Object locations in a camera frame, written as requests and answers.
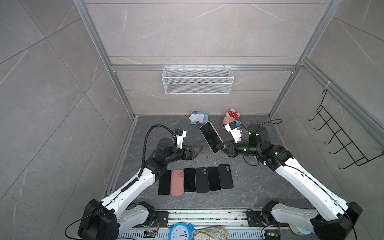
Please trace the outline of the black phone case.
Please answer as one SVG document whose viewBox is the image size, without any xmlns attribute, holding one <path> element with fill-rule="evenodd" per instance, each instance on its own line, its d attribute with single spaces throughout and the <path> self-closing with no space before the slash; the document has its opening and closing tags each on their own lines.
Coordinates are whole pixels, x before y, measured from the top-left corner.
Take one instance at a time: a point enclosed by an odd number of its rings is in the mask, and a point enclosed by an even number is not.
<svg viewBox="0 0 384 240">
<path fill-rule="evenodd" d="M 196 168 L 196 192 L 207 193 L 209 191 L 209 180 L 207 168 Z"/>
</svg>

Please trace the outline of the black phone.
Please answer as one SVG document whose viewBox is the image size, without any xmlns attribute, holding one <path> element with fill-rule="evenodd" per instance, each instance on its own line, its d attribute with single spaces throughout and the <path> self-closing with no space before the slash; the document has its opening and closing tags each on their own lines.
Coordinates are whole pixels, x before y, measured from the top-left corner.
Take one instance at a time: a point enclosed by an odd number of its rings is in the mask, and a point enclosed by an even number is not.
<svg viewBox="0 0 384 240">
<path fill-rule="evenodd" d="M 208 180 L 210 191 L 220 191 L 221 183 L 218 167 L 208 167 Z"/>
<path fill-rule="evenodd" d="M 196 176 L 195 168 L 184 169 L 184 192 L 195 192 L 196 191 Z"/>
</svg>

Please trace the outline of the small phone pink case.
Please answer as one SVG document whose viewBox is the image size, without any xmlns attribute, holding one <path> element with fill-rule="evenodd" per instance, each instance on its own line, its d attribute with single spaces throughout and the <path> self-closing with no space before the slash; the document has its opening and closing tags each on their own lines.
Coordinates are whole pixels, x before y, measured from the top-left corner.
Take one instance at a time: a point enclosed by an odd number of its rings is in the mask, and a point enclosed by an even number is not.
<svg viewBox="0 0 384 240">
<path fill-rule="evenodd" d="M 206 122 L 200 127 L 200 132 L 208 143 L 209 147 L 214 153 L 218 153 L 220 149 L 217 148 L 217 145 L 223 143 L 220 135 L 213 126 L 211 122 Z"/>
</svg>

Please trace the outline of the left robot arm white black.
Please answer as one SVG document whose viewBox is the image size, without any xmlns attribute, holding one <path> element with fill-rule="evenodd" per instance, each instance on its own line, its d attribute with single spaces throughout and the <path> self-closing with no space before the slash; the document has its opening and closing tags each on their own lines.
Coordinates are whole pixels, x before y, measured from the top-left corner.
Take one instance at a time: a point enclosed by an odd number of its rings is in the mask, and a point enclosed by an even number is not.
<svg viewBox="0 0 384 240">
<path fill-rule="evenodd" d="M 85 207 L 78 240 L 116 240 L 135 226 L 149 226 L 155 217 L 155 208 L 140 202 L 132 209 L 130 204 L 149 186 L 154 184 L 168 169 L 168 164 L 194 160 L 202 151 L 201 146 L 183 145 L 178 148 L 171 139 L 161 139 L 157 148 L 145 160 L 143 168 L 118 190 L 104 199 L 91 200 Z"/>
</svg>

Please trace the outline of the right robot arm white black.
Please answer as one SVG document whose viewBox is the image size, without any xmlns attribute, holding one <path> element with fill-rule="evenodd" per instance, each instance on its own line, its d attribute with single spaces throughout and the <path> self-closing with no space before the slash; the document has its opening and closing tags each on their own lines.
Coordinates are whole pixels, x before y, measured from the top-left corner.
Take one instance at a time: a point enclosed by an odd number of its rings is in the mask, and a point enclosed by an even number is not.
<svg viewBox="0 0 384 240">
<path fill-rule="evenodd" d="M 291 227 L 314 233 L 321 240 L 345 240 L 355 231 L 362 208 L 355 202 L 346 202 L 314 178 L 283 146 L 271 144 L 266 128 L 248 131 L 248 139 L 242 139 L 238 128 L 229 129 L 231 141 L 222 141 L 216 134 L 210 146 L 228 157 L 254 156 L 259 164 L 286 179 L 313 206 L 300 209 L 270 201 L 261 212 L 265 226 L 286 223 Z"/>
</svg>

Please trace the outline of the pink pig plush toy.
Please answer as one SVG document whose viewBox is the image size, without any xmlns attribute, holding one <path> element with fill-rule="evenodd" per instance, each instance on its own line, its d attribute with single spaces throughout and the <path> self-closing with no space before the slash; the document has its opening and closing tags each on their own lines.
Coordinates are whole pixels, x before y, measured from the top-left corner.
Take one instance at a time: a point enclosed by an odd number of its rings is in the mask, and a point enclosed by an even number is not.
<svg viewBox="0 0 384 240">
<path fill-rule="evenodd" d="M 223 127 L 225 127 L 226 125 L 232 122 L 239 123 L 238 119 L 240 116 L 241 114 L 239 112 L 236 112 L 235 108 L 230 108 L 230 110 L 226 112 L 226 115 L 223 119 Z"/>
</svg>

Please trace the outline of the blue tissue packet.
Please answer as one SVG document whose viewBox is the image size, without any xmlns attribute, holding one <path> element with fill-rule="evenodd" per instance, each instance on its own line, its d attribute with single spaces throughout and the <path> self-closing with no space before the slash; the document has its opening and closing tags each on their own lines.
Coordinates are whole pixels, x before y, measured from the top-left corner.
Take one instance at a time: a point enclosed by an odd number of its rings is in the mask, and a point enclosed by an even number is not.
<svg viewBox="0 0 384 240">
<path fill-rule="evenodd" d="M 203 125 L 209 121 L 209 114 L 208 112 L 191 112 L 188 119 L 191 125 Z"/>
</svg>

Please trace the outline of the blue alarm clock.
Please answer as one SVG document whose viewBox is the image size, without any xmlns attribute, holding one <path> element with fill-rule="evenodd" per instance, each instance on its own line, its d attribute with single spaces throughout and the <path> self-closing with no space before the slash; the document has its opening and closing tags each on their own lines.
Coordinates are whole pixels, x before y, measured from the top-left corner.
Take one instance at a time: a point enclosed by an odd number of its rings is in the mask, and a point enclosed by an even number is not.
<svg viewBox="0 0 384 240">
<path fill-rule="evenodd" d="M 170 229 L 169 240 L 193 240 L 196 229 L 193 224 L 177 223 Z"/>
</svg>

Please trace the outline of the woven basket object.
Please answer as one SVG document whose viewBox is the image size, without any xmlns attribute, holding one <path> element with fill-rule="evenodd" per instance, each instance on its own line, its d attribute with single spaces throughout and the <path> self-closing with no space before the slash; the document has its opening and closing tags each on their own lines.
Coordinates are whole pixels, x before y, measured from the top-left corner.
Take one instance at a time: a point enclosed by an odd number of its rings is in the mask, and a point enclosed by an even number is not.
<svg viewBox="0 0 384 240">
<path fill-rule="evenodd" d="M 224 226 L 212 226 L 199 229 L 194 233 L 194 240 L 227 240 L 229 233 Z"/>
</svg>

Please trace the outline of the white alarm clock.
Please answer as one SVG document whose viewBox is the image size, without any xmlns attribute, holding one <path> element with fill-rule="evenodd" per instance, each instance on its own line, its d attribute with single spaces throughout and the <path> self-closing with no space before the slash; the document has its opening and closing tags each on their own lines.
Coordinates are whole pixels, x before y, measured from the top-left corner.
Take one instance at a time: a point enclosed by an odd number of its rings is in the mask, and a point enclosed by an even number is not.
<svg viewBox="0 0 384 240">
<path fill-rule="evenodd" d="M 296 234 L 297 236 L 305 236 L 305 235 L 309 235 L 312 233 L 311 231 L 308 231 L 306 229 L 303 229 L 303 228 L 300 228 L 300 227 L 297 227 L 297 226 L 294 226 L 291 224 L 289 224 L 289 227 L 292 230 L 292 232 L 294 234 Z"/>
</svg>

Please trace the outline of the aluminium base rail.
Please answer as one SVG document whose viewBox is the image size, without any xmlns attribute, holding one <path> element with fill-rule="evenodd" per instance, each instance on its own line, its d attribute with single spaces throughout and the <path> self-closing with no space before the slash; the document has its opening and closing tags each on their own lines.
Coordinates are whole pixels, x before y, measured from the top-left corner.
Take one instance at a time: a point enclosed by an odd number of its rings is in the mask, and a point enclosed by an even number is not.
<svg viewBox="0 0 384 240">
<path fill-rule="evenodd" d="M 261 210 L 169 210 L 150 211 L 148 219 L 134 224 L 132 220 L 145 216 L 143 206 L 136 206 L 123 214 L 123 222 L 113 224 L 96 234 L 97 240 L 167 240 L 171 228 L 181 223 L 191 224 L 193 230 L 223 226 L 229 240 L 261 240 L 265 234 L 277 234 L 278 228 L 286 229 L 287 223 L 265 225 Z"/>
</svg>

